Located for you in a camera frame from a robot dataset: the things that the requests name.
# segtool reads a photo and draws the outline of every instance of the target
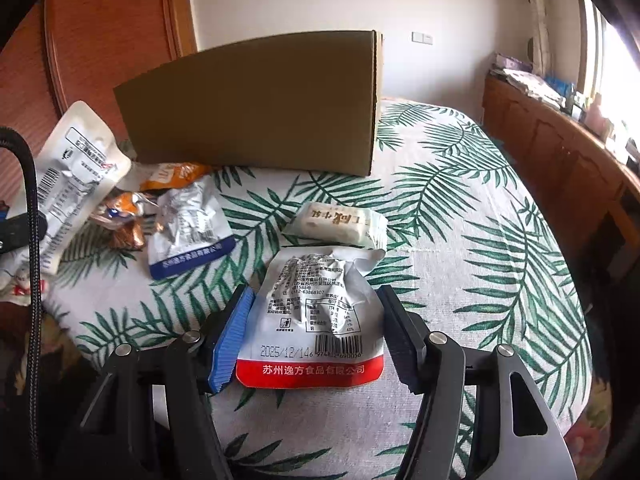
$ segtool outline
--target white wall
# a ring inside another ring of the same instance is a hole
[[[578,0],[548,0],[549,48],[553,74],[578,84],[580,71],[580,7]]]
[[[199,49],[271,34],[375,29],[384,37],[383,95],[479,118],[495,50],[526,59],[527,0],[191,0]],[[412,43],[412,30],[434,45]]]

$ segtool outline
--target barcode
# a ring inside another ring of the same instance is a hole
[[[55,168],[49,168],[45,171],[40,183],[38,184],[38,203],[44,204],[45,200],[49,198],[49,194],[59,178],[60,172]]]
[[[186,235],[186,238],[188,244],[199,244],[203,242],[213,242],[216,240],[211,229],[206,229],[204,231],[191,229]]]
[[[362,355],[362,336],[336,337],[332,334],[317,334],[316,355],[325,357],[360,357]]]

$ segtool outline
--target blue gripper pad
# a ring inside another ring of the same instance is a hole
[[[209,373],[209,387],[219,393],[222,386],[231,380],[238,353],[244,339],[244,329],[249,311],[254,304],[255,293],[251,287],[245,288],[235,309],[220,334],[218,342],[213,347],[211,372]]]

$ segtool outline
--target black cable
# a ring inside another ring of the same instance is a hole
[[[40,328],[42,306],[40,304],[40,243],[38,241],[38,193],[36,169],[31,150],[25,140],[11,128],[0,126],[0,148],[6,148],[18,158],[24,177],[29,224],[29,266],[31,283],[30,334],[27,350],[27,389],[29,409],[29,446],[33,460],[33,472],[40,477],[38,453],[38,372],[40,370]]]

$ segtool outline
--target screw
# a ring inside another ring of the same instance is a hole
[[[429,341],[431,341],[434,345],[444,345],[447,342],[447,336],[445,336],[442,332],[431,332],[429,334]]]
[[[182,334],[182,340],[187,344],[193,344],[200,340],[200,332],[197,330],[189,330]]]
[[[500,352],[500,355],[503,355],[505,357],[511,357],[515,353],[513,350],[513,346],[505,344],[498,345],[498,352]]]
[[[116,355],[123,357],[125,355],[129,355],[131,353],[131,345],[128,343],[123,343],[116,348]]]

